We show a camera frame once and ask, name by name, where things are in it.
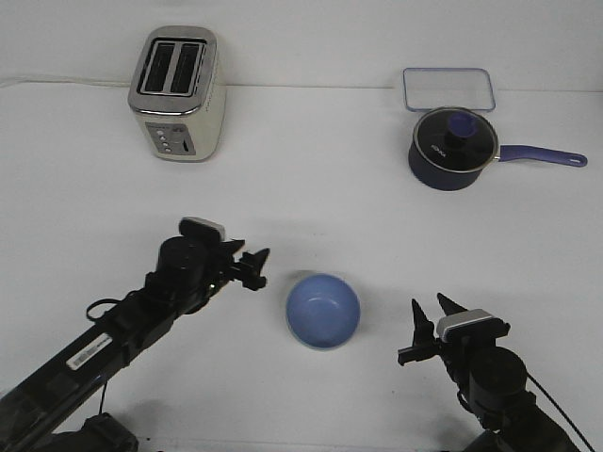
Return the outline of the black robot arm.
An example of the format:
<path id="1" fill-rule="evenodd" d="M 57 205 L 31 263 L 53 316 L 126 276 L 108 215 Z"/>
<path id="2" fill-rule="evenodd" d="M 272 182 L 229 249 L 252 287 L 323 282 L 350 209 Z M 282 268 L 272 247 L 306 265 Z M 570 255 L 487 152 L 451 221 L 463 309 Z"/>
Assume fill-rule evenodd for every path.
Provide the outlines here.
<path id="1" fill-rule="evenodd" d="M 577 451 L 569 434 L 537 405 L 527 389 L 531 381 L 583 441 L 594 448 L 556 400 L 532 376 L 513 351 L 497 345 L 511 325 L 483 309 L 466 309 L 442 293 L 444 316 L 430 321 L 411 301 L 413 341 L 398 351 L 399 365 L 439 357 L 457 387 L 460 405 L 483 428 L 466 451 Z"/>
<path id="2" fill-rule="evenodd" d="M 180 234 L 159 249 L 144 285 L 110 310 L 1 399 L 4 451 L 136 451 L 137 437 L 106 412 L 75 431 L 56 428 L 119 371 L 172 327 L 181 315 L 201 310 L 224 285 L 239 281 L 263 288 L 269 250 L 235 253 L 243 241 Z"/>

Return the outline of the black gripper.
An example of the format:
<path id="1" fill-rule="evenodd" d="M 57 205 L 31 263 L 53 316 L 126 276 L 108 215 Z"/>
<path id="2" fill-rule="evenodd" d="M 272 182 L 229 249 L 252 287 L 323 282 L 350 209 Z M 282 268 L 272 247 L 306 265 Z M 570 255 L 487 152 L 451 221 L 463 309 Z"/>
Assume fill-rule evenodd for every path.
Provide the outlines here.
<path id="1" fill-rule="evenodd" d="M 250 290 L 266 286 L 262 274 L 270 249 L 255 253 L 244 251 L 235 263 L 235 255 L 245 245 L 244 239 L 233 239 L 207 245 L 203 241 L 176 236 L 159 249 L 155 269 L 155 299 L 158 301 L 202 301 L 218 293 L 234 278 Z"/>
<path id="2" fill-rule="evenodd" d="M 442 293 L 436 294 L 445 316 L 466 311 Z M 439 357 L 457 386 L 461 400 L 511 400 L 526 391 L 526 366 L 497 339 L 508 334 L 508 324 L 468 324 L 448 327 L 433 336 L 434 325 L 416 299 L 412 299 L 413 342 L 398 351 L 405 365 Z"/>

